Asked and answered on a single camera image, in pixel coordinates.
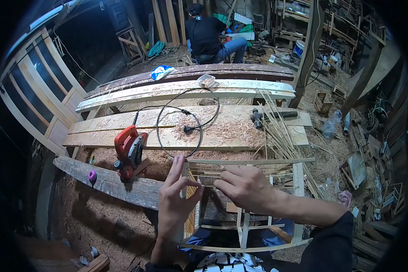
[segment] black t-shirt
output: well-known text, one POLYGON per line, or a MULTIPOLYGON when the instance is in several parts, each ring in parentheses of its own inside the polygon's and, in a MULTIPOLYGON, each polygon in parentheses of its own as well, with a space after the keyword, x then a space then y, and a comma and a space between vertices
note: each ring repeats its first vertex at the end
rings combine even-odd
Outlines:
MULTIPOLYGON (((266 272, 272 268, 280 272, 350 272, 352 270, 353 215, 349 211, 326 228, 316 227, 310 234, 313 240, 302 253, 301 263, 278 260, 264 261, 266 272)), ((148 263, 147 272, 179 272, 179 265, 158 266, 148 263)))
POLYGON ((222 48, 219 33, 225 30, 226 24, 215 17, 191 18, 186 21, 185 29, 190 40, 193 56, 215 56, 222 48))

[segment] hand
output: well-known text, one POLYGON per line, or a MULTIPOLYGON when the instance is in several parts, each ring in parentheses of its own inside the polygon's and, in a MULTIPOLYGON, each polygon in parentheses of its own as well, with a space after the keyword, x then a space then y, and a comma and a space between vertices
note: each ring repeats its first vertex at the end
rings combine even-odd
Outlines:
POLYGON ((260 215, 274 215, 286 194, 275 190, 263 171, 251 166, 229 166, 214 185, 236 206, 260 215))
POLYGON ((168 177, 159 190, 158 239, 171 240, 175 231, 186 222, 196 203, 202 198, 204 187, 188 177, 180 177, 185 156, 175 157, 168 177), (188 199, 180 197, 186 185, 198 187, 188 199))

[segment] sleeve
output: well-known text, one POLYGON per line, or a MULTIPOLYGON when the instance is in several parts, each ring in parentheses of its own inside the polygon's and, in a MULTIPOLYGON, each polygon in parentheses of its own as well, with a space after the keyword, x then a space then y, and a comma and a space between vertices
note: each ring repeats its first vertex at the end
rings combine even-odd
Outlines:
POLYGON ((227 27, 226 24, 222 23, 219 19, 217 19, 216 17, 212 17, 213 21, 214 21, 214 27, 216 28, 216 30, 218 31, 218 33, 222 32, 225 30, 225 28, 227 27))
POLYGON ((336 223, 326 228, 316 227, 313 238, 302 254, 302 271, 348 271, 352 270, 353 215, 349 211, 336 223))
POLYGON ((147 263, 145 265, 146 272, 181 272, 181 266, 174 264, 174 265, 153 265, 152 263, 147 263))

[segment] hammer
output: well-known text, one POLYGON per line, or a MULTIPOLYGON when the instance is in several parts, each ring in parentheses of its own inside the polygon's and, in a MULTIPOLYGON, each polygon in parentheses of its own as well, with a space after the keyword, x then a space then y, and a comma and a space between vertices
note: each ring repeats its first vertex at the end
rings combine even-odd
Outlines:
MULTIPOLYGON (((273 112, 273 116, 276 118, 279 118, 278 112, 273 112)), ((286 118, 286 117, 297 117, 298 112, 293 111, 293 112, 280 112, 281 117, 286 118)), ((263 120, 269 119, 266 114, 264 113, 259 113, 258 109, 253 109, 252 110, 252 115, 250 116, 251 121, 254 123, 254 127, 256 129, 263 129, 263 120)))

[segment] white bucket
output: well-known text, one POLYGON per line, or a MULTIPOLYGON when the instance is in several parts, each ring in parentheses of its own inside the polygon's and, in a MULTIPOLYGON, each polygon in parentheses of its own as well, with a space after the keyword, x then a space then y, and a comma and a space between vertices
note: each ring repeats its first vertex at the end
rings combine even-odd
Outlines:
POLYGON ((302 52, 304 51, 305 43, 301 40, 296 40, 296 45, 293 48, 293 53, 296 54, 298 57, 302 56, 302 52))

